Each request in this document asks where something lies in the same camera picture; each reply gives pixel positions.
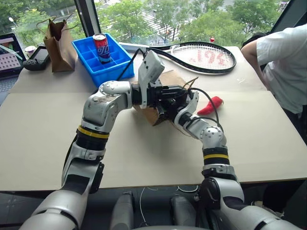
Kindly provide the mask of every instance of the blue plastic tray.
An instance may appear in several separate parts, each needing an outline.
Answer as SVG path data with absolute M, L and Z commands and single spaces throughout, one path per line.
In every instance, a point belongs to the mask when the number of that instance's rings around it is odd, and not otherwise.
M 105 35 L 107 37 L 112 59 L 111 62 L 106 64 L 101 64 L 99 62 L 92 37 L 72 42 L 73 47 L 78 53 L 79 59 L 91 75 L 96 87 L 99 87 L 103 82 L 116 80 L 131 60 L 127 51 L 124 50 L 110 34 L 105 33 Z M 131 78 L 133 76 L 133 64 L 131 64 L 121 78 Z

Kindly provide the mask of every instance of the soda can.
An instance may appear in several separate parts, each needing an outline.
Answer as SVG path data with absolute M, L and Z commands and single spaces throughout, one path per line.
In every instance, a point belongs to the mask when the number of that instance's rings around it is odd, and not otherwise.
M 107 43 L 106 35 L 95 34 L 93 35 L 93 40 L 98 53 L 98 58 L 101 64 L 106 64 L 111 61 L 111 54 L 109 50 L 109 45 Z

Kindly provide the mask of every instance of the white shirt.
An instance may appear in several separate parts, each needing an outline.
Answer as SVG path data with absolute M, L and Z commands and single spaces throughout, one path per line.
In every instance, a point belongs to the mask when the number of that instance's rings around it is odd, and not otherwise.
M 264 81 L 284 109 L 294 114 L 307 104 L 307 24 L 257 39 Z

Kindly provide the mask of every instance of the black device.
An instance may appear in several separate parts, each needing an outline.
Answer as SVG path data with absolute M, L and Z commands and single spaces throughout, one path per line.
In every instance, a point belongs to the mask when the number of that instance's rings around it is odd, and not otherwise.
M 27 61 L 23 62 L 23 66 L 27 70 L 37 71 L 44 70 L 50 61 L 48 51 L 45 46 L 39 46 Z

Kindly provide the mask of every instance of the person's arm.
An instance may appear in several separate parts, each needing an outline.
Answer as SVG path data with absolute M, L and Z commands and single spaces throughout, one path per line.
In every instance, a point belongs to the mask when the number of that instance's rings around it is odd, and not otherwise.
M 257 60 L 257 40 L 246 44 L 241 49 L 241 52 L 242 52 L 243 56 L 245 57 L 245 59 L 248 61 L 248 63 L 252 66 L 252 68 L 254 68 L 254 70 L 256 71 L 256 73 L 257 73 L 258 77 L 260 78 L 260 80 L 262 81 L 262 83 L 266 86 L 266 84 L 263 80 L 262 71 L 260 69 L 260 66 L 259 66 L 258 60 Z

